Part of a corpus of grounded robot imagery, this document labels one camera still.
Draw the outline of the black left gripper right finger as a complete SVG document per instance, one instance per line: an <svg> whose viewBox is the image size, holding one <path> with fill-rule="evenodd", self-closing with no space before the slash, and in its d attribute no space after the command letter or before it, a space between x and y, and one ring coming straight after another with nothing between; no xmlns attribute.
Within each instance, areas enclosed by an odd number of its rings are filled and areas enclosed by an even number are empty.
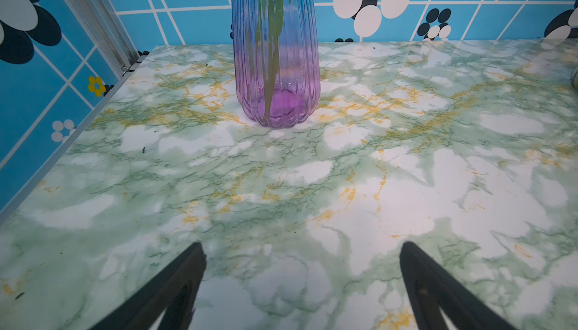
<svg viewBox="0 0 578 330"><path fill-rule="evenodd" d="M400 251L400 269L419 329L513 329L481 302L417 244L407 241Z"/></svg>

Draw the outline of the left aluminium corner post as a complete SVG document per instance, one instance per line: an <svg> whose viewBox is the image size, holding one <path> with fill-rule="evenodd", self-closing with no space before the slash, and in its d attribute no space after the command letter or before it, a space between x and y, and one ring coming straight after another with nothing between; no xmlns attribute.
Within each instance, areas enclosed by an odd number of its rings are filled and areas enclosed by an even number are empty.
<svg viewBox="0 0 578 330"><path fill-rule="evenodd" d="M137 62L138 51L110 0L64 0L115 76Z"/></svg>

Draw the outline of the blue purple ribbed glass vase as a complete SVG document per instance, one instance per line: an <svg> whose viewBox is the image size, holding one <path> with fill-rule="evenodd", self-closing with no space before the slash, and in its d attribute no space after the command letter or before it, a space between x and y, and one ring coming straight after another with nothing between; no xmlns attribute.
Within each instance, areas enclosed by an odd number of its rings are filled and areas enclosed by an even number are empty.
<svg viewBox="0 0 578 330"><path fill-rule="evenodd" d="M232 0L236 96L262 126L304 122L321 95L314 0Z"/></svg>

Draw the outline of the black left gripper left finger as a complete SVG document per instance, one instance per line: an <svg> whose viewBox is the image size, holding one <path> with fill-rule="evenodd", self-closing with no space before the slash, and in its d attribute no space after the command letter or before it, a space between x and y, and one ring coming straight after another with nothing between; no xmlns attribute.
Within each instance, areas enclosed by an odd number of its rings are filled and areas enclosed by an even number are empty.
<svg viewBox="0 0 578 330"><path fill-rule="evenodd" d="M207 259L193 243L125 303L101 319L94 329L187 329L194 316Z"/></svg>

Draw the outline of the clear glass vase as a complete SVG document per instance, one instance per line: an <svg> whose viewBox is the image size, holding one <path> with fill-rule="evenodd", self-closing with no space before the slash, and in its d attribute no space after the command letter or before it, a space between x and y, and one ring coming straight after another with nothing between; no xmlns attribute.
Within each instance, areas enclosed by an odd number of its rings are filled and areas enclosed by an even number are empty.
<svg viewBox="0 0 578 330"><path fill-rule="evenodd" d="M570 84L573 89L578 90L578 68L575 68L572 71L572 74L570 76Z"/></svg>

